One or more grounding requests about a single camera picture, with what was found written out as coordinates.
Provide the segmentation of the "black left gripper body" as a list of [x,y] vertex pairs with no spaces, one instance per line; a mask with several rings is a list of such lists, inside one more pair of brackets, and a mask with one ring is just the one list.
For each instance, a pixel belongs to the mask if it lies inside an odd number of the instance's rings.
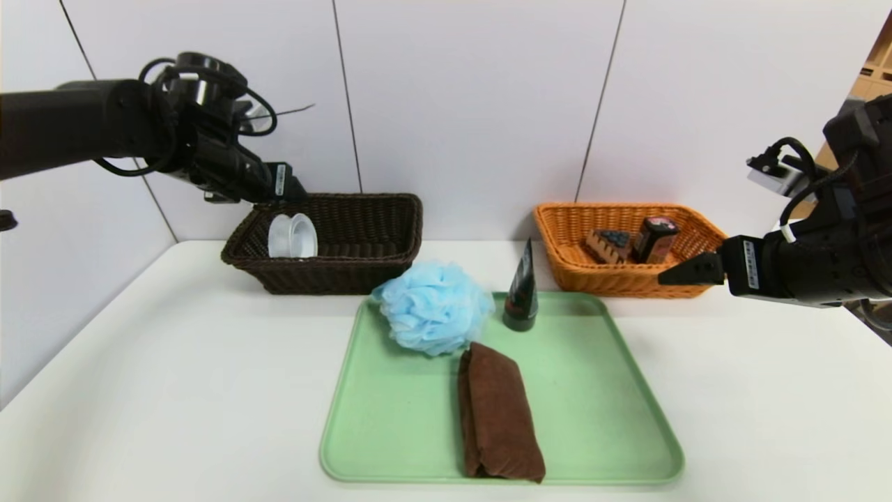
[[291,191],[291,166],[287,163],[264,163],[250,155],[239,155],[241,178],[239,200],[277,202],[286,200]]

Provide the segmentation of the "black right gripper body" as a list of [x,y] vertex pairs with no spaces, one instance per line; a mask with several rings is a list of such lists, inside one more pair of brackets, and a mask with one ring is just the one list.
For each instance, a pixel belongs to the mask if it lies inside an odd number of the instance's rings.
[[861,297],[861,249],[851,231],[812,231],[796,242],[779,231],[723,242],[728,288],[740,298],[825,308]]

